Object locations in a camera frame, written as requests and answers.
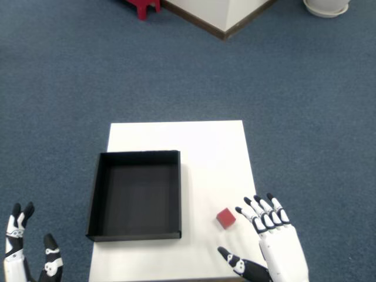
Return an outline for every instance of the blue carpet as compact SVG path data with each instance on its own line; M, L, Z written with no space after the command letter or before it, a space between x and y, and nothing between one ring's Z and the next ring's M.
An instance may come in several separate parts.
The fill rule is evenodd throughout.
M87 281L111 122L242 119L257 191L287 208L310 281L373 281L375 10L352 1L328 20L279 0L224 43L166 10L138 21L118 0L2 0L0 223L13 203L35 203L34 276L51 232L64 280Z

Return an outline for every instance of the black box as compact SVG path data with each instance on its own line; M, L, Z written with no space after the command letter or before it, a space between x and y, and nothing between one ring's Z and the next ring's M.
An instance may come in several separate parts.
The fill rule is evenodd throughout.
M181 238L180 152L101 153L86 236L93 241Z

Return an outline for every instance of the white tabletop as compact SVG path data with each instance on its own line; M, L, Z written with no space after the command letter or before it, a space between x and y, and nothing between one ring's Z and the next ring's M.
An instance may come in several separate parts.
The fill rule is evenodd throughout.
M234 210L255 194L242 121L113 123L108 152L179 150L182 238L94 243L89 282L236 277L223 246L265 265L253 226ZM236 222L224 230L216 214Z

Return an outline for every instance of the red cube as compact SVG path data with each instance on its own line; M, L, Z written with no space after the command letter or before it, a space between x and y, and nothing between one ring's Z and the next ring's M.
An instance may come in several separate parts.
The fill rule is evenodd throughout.
M229 211L228 208L225 208L219 214L217 214L217 220L222 225L224 229L227 229L235 222L236 218L233 214Z

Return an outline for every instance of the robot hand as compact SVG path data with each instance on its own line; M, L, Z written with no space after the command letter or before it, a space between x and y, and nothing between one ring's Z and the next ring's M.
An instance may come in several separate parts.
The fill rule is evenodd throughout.
M278 200L270 193L267 196L274 208L254 196L255 201L244 198L252 209L236 207L236 211L244 215L258 233L258 243L268 268L243 260L223 247L218 251L235 273L251 282L309 282L306 258L295 227Z
M5 238L4 271L6 282L35 282L23 254L24 231L33 212L34 206L31 202L23 211L21 211L21 206L18 203L13 207ZM45 236L44 243L46 263L38 281L60 282L63 273L63 261L58 245L51 234Z

